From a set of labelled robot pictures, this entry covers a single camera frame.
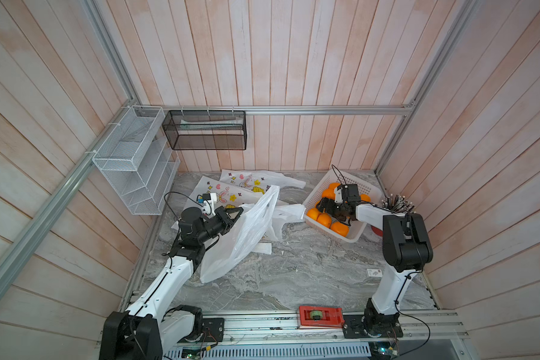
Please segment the white plastic bag front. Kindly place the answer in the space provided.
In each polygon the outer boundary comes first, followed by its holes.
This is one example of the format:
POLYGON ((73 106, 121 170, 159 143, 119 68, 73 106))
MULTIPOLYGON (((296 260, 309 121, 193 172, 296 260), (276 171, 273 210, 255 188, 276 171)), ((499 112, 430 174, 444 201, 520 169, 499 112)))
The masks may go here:
POLYGON ((280 188, 270 187, 264 195, 240 203, 244 209, 237 223, 210 250, 207 250, 200 266, 200 281, 212 282, 235 268, 252 252, 261 239, 272 242, 283 240, 285 224, 304 220, 305 207, 301 204, 282 205, 278 200, 280 188))

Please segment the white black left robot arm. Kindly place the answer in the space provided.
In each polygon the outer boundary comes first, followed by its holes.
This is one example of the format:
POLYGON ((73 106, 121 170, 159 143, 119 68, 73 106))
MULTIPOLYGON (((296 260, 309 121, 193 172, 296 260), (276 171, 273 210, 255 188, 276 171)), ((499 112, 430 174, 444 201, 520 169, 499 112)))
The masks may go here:
POLYGON ((197 207, 181 213, 177 236, 160 274, 126 311, 114 311, 106 319, 100 359, 162 359, 168 345, 205 337, 200 308, 170 305, 201 264, 208 250, 206 242, 227 234, 243 211, 220 206, 211 217, 197 207))

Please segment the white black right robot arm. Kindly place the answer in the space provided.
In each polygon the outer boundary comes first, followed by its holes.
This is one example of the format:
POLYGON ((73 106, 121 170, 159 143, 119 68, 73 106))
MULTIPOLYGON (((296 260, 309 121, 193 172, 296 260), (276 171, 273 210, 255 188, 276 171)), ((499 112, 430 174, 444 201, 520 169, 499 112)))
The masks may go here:
POLYGON ((394 213, 369 202, 336 203, 328 198, 318 202, 317 210, 345 224, 360 221, 382 230, 386 265, 378 289, 364 309, 361 333, 372 338, 401 337, 399 305, 414 277, 434 257, 423 217, 394 213))

